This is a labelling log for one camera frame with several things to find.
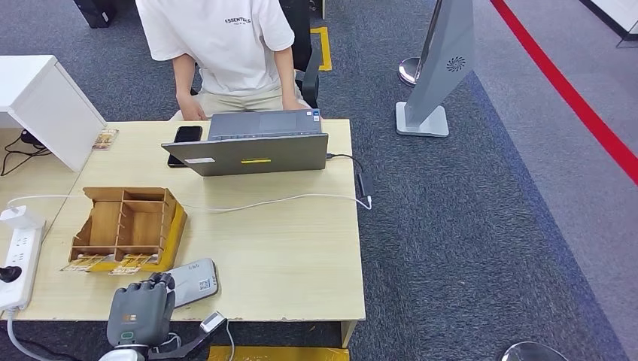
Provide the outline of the person's right hand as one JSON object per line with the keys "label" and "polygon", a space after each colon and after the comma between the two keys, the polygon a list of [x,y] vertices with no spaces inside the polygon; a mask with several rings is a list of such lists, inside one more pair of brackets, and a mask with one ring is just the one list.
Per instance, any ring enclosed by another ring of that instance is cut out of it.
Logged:
{"label": "person's right hand", "polygon": [[203,121],[208,119],[200,103],[190,93],[178,93],[176,99],[183,120]]}

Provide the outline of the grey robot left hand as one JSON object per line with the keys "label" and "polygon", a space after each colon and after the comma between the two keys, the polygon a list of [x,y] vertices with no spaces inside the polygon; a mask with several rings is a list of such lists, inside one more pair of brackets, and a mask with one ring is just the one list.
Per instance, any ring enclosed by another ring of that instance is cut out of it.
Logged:
{"label": "grey robot left hand", "polygon": [[175,309],[175,280],[169,273],[115,291],[107,323],[107,337],[114,347],[156,347],[168,336]]}

